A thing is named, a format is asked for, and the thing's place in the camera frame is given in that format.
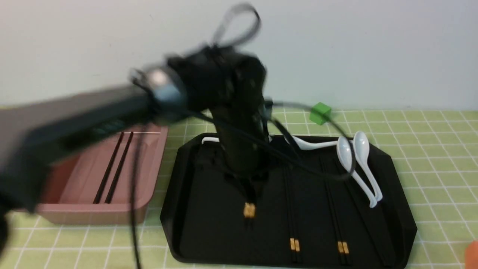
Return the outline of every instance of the orange object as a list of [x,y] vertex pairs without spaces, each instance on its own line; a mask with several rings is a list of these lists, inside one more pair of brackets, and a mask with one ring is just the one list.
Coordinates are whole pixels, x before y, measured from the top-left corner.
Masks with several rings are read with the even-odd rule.
[[465,269],[478,269],[478,241],[473,241],[465,251]]

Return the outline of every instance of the pink container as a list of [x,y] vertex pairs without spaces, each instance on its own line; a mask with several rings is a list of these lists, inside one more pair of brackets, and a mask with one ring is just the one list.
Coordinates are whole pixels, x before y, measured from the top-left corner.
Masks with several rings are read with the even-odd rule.
[[[56,166],[38,205],[38,214],[54,224],[128,224],[131,172],[140,130],[135,126]],[[147,132],[140,145],[136,185],[138,223],[144,221],[154,194],[167,127],[151,125]],[[104,189],[100,192],[102,182]]]

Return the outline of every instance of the ceramic spoon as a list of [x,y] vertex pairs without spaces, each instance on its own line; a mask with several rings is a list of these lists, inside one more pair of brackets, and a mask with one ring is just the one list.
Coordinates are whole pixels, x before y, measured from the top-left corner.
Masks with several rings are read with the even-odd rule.
[[299,148],[301,150],[314,150],[314,149],[319,149],[319,148],[323,148],[323,147],[337,145],[337,141],[322,142],[322,143],[309,143],[309,142],[304,141],[304,140],[302,140],[298,137],[295,137],[295,136],[292,136],[292,138],[295,140],[295,142],[297,143],[297,145],[299,146]]
[[203,140],[201,140],[201,144],[204,144],[204,142],[217,142],[219,143],[219,137],[203,137]]
[[[345,168],[345,170],[350,171],[352,169],[352,152],[350,150],[350,144],[348,140],[341,136],[338,138],[337,142],[337,155],[340,163]],[[352,172],[352,177],[355,179],[357,184],[362,188],[368,199],[370,200],[370,208],[373,208],[377,205],[377,199],[373,195],[372,191],[368,188],[368,186],[363,182],[362,178],[360,178],[359,174],[356,171]]]
[[370,170],[369,165],[367,163],[367,159],[369,158],[370,152],[370,144],[364,132],[358,131],[355,133],[353,145],[357,163],[360,165],[360,167],[362,167],[362,170],[365,172],[367,178],[369,178],[370,184],[373,188],[373,192],[375,193],[375,199],[377,199],[377,201],[382,200],[383,195],[382,191],[380,190],[380,186],[377,183],[375,177],[373,176],[372,171]]

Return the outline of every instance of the green cutting mat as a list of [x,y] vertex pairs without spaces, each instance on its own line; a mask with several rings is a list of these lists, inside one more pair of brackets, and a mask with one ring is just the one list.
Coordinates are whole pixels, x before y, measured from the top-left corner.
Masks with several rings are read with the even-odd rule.
[[[309,122],[302,111],[274,116],[295,135],[338,135],[329,124]],[[394,158],[418,224],[408,268],[463,268],[464,249],[478,238],[478,112],[340,111],[332,117],[351,135],[364,131]],[[194,119],[170,129],[156,193],[139,226],[145,269],[224,267],[175,261],[159,221],[176,150],[214,130]],[[13,238],[2,269],[134,268],[127,226],[57,226],[24,213],[10,219]]]

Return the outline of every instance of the black tray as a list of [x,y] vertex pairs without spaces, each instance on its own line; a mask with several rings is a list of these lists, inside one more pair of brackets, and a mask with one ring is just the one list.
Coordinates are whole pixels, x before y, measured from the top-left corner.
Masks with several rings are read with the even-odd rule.
[[[198,135],[179,148],[161,212],[171,253],[178,261],[405,268],[417,227],[392,159],[383,151],[370,149],[369,166],[383,192],[375,208],[369,208],[366,195],[353,179],[324,181],[281,164],[270,169],[252,226],[246,226],[246,200],[225,180],[219,144],[201,144],[205,136],[216,135]],[[300,138],[312,143],[337,140]],[[271,144],[290,152],[282,136],[275,136]],[[335,147],[300,154],[307,165],[323,172],[345,172]],[[368,182],[363,171],[357,171]],[[299,251],[292,250],[291,238],[298,241]]]

